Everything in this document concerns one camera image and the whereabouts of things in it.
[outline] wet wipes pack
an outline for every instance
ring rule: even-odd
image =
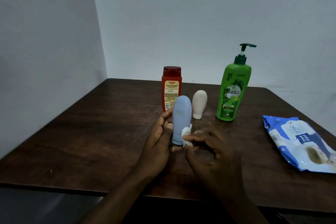
[[[336,174],[336,151],[298,117],[263,116],[264,125],[282,156],[300,171]]]

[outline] green pump bottle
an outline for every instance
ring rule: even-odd
[[[246,46],[257,47],[254,44],[241,44],[241,53],[236,56],[234,63],[225,68],[216,114],[216,117],[220,120],[232,121],[235,118],[250,80],[251,67],[245,64],[246,56],[244,52]]]

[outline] bottle label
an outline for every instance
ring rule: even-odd
[[[242,80],[235,79],[229,87],[224,89],[220,112],[222,118],[233,118],[243,86]]]
[[[174,106],[179,97],[179,81],[165,82],[165,109],[168,110]]]

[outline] bottle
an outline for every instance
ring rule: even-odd
[[[163,68],[161,82],[162,110],[166,111],[174,106],[176,99],[181,95],[181,68],[168,66]]]
[[[232,121],[235,118],[249,82],[251,67],[245,64],[244,51],[246,46],[257,47],[254,44],[241,44],[241,53],[236,56],[234,63],[225,68],[216,114],[216,117],[220,120]]]
[[[192,98],[192,116],[199,120],[202,118],[204,108],[207,104],[208,96],[207,93],[203,90],[198,90]]]
[[[179,96],[173,109],[173,144],[183,145],[182,129],[190,127],[191,112],[190,99],[187,96]]]

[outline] wooden table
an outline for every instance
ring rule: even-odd
[[[329,132],[271,91],[248,87],[233,122],[215,118],[219,85],[183,83],[208,103],[194,127],[215,126],[241,152],[244,185],[259,206],[336,213],[336,175],[300,172],[288,164],[263,127],[262,116],[299,116],[336,149]],[[0,184],[103,195],[136,163],[161,112],[161,82],[107,79],[0,160]],[[209,155],[199,151],[200,158]],[[200,199],[202,190],[184,152],[171,155],[145,195]]]

